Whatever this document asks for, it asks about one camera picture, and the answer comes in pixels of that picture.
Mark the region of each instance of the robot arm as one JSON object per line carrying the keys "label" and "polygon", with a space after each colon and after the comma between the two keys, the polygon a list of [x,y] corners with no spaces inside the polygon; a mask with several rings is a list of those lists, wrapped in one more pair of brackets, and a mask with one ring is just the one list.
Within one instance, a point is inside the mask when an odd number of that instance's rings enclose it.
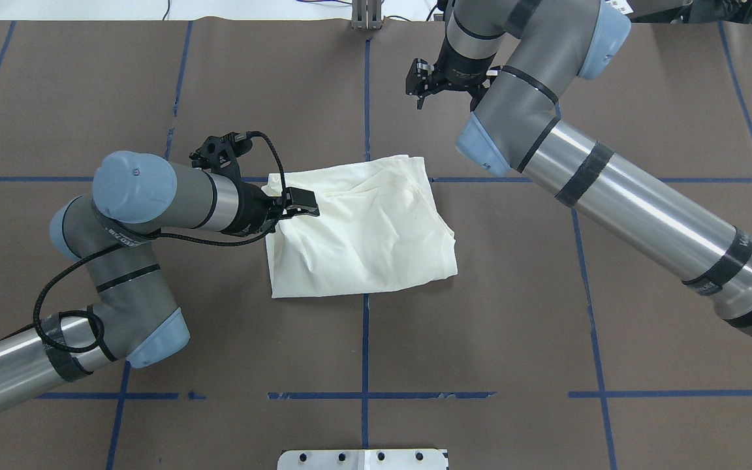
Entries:
{"label": "robot arm", "polygon": [[[495,176],[528,176],[752,336],[752,238],[556,116],[573,78],[596,78],[619,50],[627,18],[602,0],[453,0],[446,16],[439,59],[416,59],[406,92],[418,108],[444,89],[472,94],[458,151]],[[520,43],[507,65],[486,72],[504,32]]]}
{"label": "robot arm", "polygon": [[[104,159],[92,194],[71,200],[51,222],[54,246],[76,264],[40,294],[34,324],[0,340],[0,411],[114,360],[146,367],[187,344],[190,333],[149,242],[198,240],[162,233],[161,227],[257,235],[206,242],[239,246],[262,238],[280,220],[319,214],[311,191],[286,187],[283,180],[283,195],[272,197],[242,181],[236,159],[250,151],[256,136],[266,139],[277,158],[265,134],[248,132],[209,137],[191,154],[193,166],[209,172],[129,151]],[[48,289],[79,265],[86,265],[99,303],[40,321]]]}

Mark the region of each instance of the blue joint cap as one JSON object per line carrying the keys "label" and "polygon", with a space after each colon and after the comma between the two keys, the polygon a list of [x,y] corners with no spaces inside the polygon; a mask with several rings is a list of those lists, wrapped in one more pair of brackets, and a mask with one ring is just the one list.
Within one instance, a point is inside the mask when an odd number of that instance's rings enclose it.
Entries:
{"label": "blue joint cap", "polygon": [[51,236],[51,244],[54,245],[57,251],[63,253],[66,258],[71,259],[72,261],[80,261],[80,257],[69,249],[69,244],[65,241],[65,235],[63,234],[63,218],[65,218],[65,212],[69,210],[71,203],[76,199],[77,197],[70,200],[68,204],[57,211],[57,213],[54,214],[54,217],[51,218],[50,225],[48,225],[48,234]]}
{"label": "blue joint cap", "polygon": [[176,170],[149,153],[109,154],[92,182],[98,210],[122,223],[147,223],[161,216],[175,196]]}
{"label": "blue joint cap", "polygon": [[600,0],[597,26],[591,37],[585,62],[579,70],[579,77],[594,80],[614,58],[632,30],[632,22],[607,2]]}
{"label": "blue joint cap", "polygon": [[126,356],[126,360],[135,369],[141,369],[176,354],[190,339],[191,333],[187,330],[185,317],[181,315],[181,309],[176,309],[147,336],[144,342]]}
{"label": "blue joint cap", "polygon": [[498,178],[512,169],[474,112],[469,115],[460,137],[457,137],[457,151]]}

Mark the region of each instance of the white metal plate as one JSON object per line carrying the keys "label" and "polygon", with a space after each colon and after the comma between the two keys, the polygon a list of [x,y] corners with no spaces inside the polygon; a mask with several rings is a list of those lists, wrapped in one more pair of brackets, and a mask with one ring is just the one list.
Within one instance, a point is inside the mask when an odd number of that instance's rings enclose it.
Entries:
{"label": "white metal plate", "polygon": [[286,451],[277,461],[277,470],[448,470],[448,451],[441,449]]}

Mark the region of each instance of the metal bracket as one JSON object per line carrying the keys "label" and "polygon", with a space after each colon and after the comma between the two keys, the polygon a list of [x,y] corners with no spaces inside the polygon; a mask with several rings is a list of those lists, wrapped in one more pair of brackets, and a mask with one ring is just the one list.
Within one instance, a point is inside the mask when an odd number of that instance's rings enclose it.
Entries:
{"label": "metal bracket", "polygon": [[352,0],[353,29],[382,29],[382,0]]}
{"label": "metal bracket", "polygon": [[288,451],[277,459],[277,470],[448,470],[442,449],[373,449]]}

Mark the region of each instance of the white cloth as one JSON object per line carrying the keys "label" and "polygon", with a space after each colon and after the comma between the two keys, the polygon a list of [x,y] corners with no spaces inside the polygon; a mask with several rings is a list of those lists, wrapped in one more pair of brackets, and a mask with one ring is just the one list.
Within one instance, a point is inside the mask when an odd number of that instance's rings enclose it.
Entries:
{"label": "white cloth", "polygon": [[[437,213],[421,157],[286,173],[314,191],[320,217],[266,237],[272,298],[391,292],[457,274],[454,232]],[[280,195],[280,175],[262,188]]]}

